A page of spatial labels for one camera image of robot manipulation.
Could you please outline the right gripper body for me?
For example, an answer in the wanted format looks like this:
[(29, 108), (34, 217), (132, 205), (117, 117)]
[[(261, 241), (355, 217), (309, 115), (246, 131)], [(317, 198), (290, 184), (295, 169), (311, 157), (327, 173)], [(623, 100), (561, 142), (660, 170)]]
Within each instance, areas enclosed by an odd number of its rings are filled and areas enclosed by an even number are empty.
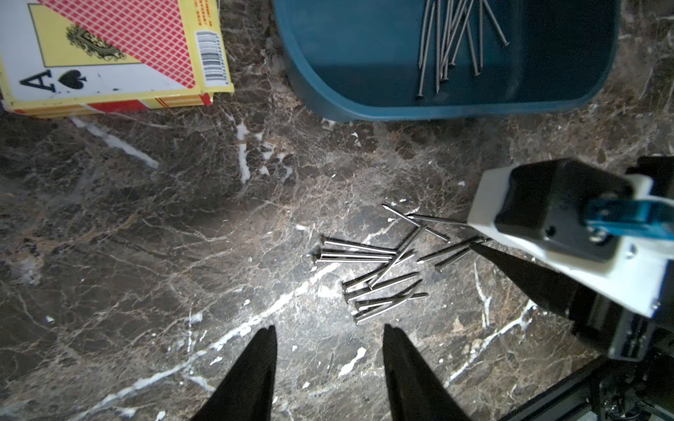
[(572, 332), (610, 359), (641, 361), (656, 347), (673, 354), (673, 253), (668, 252), (654, 317), (627, 310), (584, 286), (570, 307)]

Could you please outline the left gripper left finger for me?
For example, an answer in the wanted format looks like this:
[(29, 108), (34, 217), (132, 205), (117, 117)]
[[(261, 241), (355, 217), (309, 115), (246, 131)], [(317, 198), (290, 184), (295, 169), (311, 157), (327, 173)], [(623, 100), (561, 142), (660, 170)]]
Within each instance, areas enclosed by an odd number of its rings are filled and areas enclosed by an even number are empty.
[(274, 326), (257, 331), (194, 420), (269, 420), (277, 370)]

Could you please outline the teal plastic storage box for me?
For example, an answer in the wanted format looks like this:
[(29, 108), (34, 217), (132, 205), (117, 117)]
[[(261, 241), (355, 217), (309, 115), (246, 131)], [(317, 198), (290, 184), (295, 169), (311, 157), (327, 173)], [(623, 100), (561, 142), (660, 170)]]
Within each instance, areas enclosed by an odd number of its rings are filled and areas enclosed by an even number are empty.
[(561, 112), (592, 99), (618, 1), (276, 1), (291, 87), (325, 119)]

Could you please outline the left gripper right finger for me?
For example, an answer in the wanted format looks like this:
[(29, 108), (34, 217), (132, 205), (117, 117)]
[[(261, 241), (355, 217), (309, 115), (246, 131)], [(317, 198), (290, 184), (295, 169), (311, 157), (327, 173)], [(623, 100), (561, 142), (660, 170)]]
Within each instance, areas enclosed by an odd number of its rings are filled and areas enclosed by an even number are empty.
[(467, 420), (405, 332), (388, 324), (384, 373), (394, 420)]

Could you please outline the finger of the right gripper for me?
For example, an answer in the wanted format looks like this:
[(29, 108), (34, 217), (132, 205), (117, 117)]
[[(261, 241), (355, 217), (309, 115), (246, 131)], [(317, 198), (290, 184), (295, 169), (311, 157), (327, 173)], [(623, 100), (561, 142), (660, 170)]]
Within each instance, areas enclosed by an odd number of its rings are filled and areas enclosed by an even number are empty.
[(567, 319), (584, 317), (580, 284), (567, 275), (482, 244), (473, 243), (470, 249), (493, 263), (542, 310)]

